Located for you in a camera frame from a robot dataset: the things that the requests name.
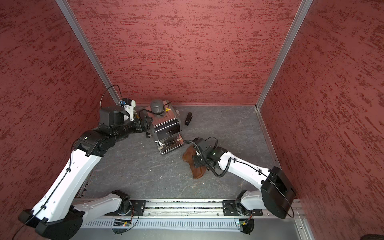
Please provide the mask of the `brown cloth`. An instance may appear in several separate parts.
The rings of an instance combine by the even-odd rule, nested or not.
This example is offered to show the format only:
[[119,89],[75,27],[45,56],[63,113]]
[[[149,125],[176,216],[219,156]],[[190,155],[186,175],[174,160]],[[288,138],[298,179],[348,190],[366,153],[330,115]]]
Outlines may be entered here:
[[183,154],[183,161],[188,163],[192,171],[193,179],[197,180],[201,178],[207,171],[206,166],[196,167],[193,157],[197,156],[197,153],[193,146],[187,148]]

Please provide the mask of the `silver coffee machine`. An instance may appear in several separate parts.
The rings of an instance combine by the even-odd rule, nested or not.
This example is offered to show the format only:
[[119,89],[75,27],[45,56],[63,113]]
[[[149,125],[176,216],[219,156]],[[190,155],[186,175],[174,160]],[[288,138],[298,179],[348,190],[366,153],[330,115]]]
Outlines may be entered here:
[[146,108],[146,114],[153,118],[150,135],[154,138],[161,155],[166,155],[183,145],[180,114],[171,102],[153,100]]

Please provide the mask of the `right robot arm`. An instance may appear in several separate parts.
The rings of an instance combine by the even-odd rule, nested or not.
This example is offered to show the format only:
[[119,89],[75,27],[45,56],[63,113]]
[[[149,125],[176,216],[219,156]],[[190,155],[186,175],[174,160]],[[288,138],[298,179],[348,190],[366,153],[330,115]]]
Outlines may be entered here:
[[256,166],[235,156],[228,150],[215,145],[211,146],[208,140],[195,138],[185,140],[190,144],[195,153],[192,155],[194,170],[205,167],[217,178],[222,178],[227,173],[247,181],[256,191],[242,191],[233,201],[229,211],[238,216],[252,216],[253,210],[268,210],[280,219],[293,211],[292,203],[296,197],[296,190],[286,174],[279,167],[272,169]]

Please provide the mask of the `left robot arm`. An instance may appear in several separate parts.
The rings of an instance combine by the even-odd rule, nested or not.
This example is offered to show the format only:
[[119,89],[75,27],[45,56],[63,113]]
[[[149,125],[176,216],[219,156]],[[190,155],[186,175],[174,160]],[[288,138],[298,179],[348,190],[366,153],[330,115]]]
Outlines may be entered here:
[[19,221],[50,240],[69,240],[86,223],[116,212],[134,216],[128,194],[113,191],[85,205],[73,205],[83,183],[116,142],[130,134],[148,132],[153,119],[136,113],[134,107],[112,106],[100,110],[99,125],[84,132],[73,146],[69,161],[44,197],[32,208],[23,210]]

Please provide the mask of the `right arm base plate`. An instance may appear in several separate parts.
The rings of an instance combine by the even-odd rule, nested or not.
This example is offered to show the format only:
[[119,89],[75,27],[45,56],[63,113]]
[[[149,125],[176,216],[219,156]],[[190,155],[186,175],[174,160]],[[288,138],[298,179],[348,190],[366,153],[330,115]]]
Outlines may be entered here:
[[239,201],[235,200],[223,200],[223,213],[226,217],[260,217],[263,216],[261,209],[248,210]]

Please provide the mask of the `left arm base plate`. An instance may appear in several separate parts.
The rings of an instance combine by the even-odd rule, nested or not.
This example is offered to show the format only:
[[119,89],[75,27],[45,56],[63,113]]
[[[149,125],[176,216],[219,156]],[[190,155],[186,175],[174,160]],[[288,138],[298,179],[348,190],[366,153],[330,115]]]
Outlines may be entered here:
[[144,214],[146,203],[146,200],[123,200],[116,211],[107,213],[105,216],[142,216]]

